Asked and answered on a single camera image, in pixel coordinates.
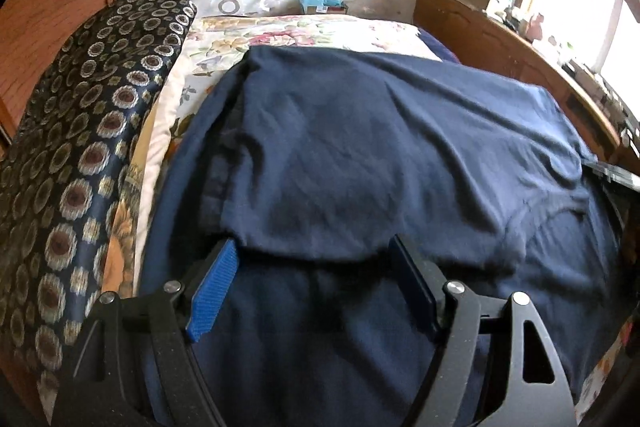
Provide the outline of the navy blue printed t-shirt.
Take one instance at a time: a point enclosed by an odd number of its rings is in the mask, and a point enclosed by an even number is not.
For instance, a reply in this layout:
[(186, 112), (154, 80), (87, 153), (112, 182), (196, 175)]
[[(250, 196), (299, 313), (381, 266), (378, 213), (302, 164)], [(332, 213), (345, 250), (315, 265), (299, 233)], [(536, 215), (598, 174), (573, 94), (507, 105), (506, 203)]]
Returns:
[(400, 426), (445, 340), (390, 243), (446, 280), (533, 300), (576, 407), (634, 303), (588, 146), (544, 89), (425, 58), (254, 46), (171, 161), (142, 293), (218, 243), (192, 352), (229, 426)]

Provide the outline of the dark blue blanket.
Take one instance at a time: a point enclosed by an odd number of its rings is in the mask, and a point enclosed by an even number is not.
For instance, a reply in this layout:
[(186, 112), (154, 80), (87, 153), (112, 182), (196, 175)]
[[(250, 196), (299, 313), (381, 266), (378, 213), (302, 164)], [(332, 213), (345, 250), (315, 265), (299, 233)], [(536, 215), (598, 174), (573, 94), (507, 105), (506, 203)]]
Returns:
[(446, 46), (444, 46), (438, 39), (432, 36), (429, 32), (423, 28), (418, 28), (419, 38), (421, 41), (430, 48), (430, 50), (443, 62), (450, 62), (454, 64), (460, 64), (457, 55), (451, 52)]

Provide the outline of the wooden sideboard cabinet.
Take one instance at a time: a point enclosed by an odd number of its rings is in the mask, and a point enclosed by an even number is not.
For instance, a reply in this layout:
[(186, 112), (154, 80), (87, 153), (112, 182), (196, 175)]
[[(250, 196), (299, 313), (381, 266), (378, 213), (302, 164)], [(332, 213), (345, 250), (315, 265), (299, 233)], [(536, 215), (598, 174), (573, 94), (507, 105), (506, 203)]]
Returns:
[(547, 89), (593, 153), (612, 165), (639, 172), (639, 154), (623, 143), (620, 132), (588, 93), (503, 24), (458, 0), (416, 0), (413, 23), (466, 66)]

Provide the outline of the pink figurine on cabinet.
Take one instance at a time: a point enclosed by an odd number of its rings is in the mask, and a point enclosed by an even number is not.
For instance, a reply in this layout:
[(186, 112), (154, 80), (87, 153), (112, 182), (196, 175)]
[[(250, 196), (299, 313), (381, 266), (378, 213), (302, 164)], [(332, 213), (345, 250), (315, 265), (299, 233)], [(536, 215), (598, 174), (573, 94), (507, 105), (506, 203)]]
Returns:
[(541, 41), (544, 38), (544, 16), (541, 13), (533, 15), (526, 26), (525, 39), (529, 42)]

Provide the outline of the dark circle-patterned folded garment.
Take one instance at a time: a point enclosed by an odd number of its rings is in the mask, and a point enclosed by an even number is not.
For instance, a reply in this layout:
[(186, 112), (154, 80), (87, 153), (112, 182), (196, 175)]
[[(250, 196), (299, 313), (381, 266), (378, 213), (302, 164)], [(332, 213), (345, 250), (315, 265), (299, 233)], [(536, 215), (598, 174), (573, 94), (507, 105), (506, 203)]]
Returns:
[(1, 353), (53, 384), (99, 297), (117, 199), (142, 124), (196, 15), (117, 0), (36, 84), (1, 161)]

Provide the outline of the blue item on box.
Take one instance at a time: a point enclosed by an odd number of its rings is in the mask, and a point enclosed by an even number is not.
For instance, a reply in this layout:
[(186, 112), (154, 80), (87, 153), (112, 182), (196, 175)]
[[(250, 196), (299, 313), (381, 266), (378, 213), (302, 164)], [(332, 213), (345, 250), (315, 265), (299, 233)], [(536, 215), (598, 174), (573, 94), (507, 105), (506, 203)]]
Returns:
[(346, 14), (348, 12), (348, 6), (343, 0), (298, 0), (298, 3), (305, 15)]

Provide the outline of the floral quilt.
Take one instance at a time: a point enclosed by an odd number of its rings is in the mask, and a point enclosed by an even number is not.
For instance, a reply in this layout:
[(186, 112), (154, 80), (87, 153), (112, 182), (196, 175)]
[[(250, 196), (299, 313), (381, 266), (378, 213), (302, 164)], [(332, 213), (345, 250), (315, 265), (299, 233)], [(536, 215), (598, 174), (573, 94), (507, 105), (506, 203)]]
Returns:
[(350, 15), (218, 16), (196, 20), (160, 96), (144, 118), (125, 172), (110, 241), (99, 253), (102, 291), (136, 295), (162, 179), (192, 118), (221, 77), (253, 46), (335, 48), (440, 61), (416, 26)]

